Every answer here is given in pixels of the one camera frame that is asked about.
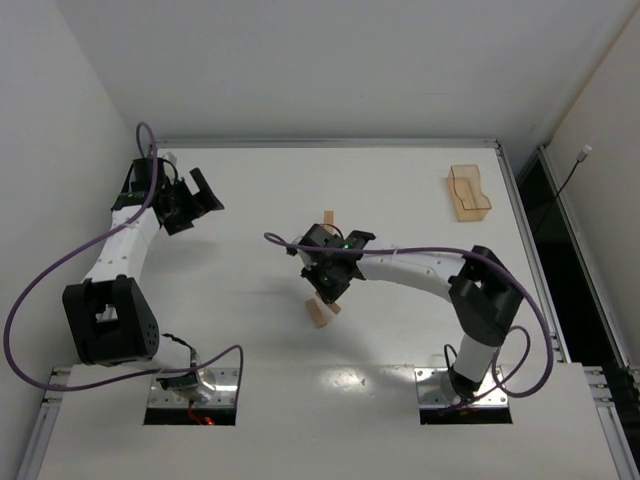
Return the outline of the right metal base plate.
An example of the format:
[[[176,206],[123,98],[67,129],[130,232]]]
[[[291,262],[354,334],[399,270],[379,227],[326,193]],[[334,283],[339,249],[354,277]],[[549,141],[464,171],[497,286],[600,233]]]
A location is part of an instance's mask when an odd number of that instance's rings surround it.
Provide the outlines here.
[[[416,367],[414,379],[421,410],[438,412],[462,402],[462,398],[451,386],[445,367]],[[491,374],[487,373],[474,395],[474,401],[463,403],[463,408],[508,409],[509,401],[507,395],[496,386]]]

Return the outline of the amber transparent plastic box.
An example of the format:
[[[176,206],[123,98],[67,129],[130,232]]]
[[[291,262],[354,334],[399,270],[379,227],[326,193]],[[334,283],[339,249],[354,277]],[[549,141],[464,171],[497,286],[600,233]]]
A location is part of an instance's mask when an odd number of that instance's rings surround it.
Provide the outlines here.
[[[447,186],[458,222],[482,221],[492,209],[482,191],[481,173],[476,164],[452,165]]]

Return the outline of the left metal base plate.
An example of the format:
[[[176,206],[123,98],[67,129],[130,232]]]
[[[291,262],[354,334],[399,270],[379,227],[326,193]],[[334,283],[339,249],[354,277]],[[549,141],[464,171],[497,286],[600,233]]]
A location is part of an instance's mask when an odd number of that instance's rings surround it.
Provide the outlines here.
[[[152,378],[147,405],[151,408],[234,407],[241,375],[238,369],[209,368],[179,377]]]

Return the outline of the wood block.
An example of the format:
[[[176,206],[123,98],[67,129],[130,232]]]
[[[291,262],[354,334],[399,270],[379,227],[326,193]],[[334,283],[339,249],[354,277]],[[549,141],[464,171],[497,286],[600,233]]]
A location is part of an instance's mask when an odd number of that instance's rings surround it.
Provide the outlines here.
[[[315,299],[309,299],[305,302],[306,310],[311,318],[313,325],[317,329],[324,328],[328,322],[323,314],[321,307]]]
[[[337,303],[328,304],[327,307],[334,315],[339,315],[341,307]]]
[[[325,210],[323,214],[323,225],[329,229],[334,229],[334,212],[332,210]]]

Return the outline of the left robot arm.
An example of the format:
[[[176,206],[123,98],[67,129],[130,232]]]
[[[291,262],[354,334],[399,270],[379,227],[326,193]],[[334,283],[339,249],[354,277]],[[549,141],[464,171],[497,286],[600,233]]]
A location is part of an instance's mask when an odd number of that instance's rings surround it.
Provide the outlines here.
[[[105,241],[82,282],[65,288],[62,302],[82,363],[155,369],[164,389],[190,395],[202,386],[192,369],[196,351],[174,335],[161,333],[139,280],[158,232],[180,233],[192,228],[194,220],[224,206],[200,169],[190,172],[198,188],[191,192],[184,179],[167,177],[168,164],[160,160],[158,179],[153,182],[150,160],[133,161],[111,208],[117,233]],[[145,207],[152,185],[156,188],[153,199]]]

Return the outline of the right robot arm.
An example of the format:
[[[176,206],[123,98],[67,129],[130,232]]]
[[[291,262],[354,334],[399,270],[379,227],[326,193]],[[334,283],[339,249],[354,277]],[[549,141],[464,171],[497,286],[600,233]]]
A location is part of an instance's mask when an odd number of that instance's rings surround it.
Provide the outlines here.
[[[448,378],[454,394],[464,400],[480,389],[523,299],[513,285],[474,258],[401,253],[365,231],[342,238],[314,224],[287,254],[301,257],[301,276],[325,304],[338,300],[353,279],[391,282],[451,303],[464,335]]]

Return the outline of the metal base plate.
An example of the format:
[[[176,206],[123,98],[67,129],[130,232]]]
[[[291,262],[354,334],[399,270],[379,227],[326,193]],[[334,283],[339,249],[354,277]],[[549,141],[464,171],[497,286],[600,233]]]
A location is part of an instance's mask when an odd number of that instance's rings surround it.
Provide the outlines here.
[[[445,367],[416,367],[414,379],[421,410],[438,412],[462,402],[462,398],[451,386]],[[474,395],[474,401],[463,403],[463,408],[508,409],[509,401],[507,395],[496,386],[491,374],[487,373]]]
[[[152,378],[147,405],[151,408],[234,407],[241,375],[238,369],[209,368],[179,377]]]

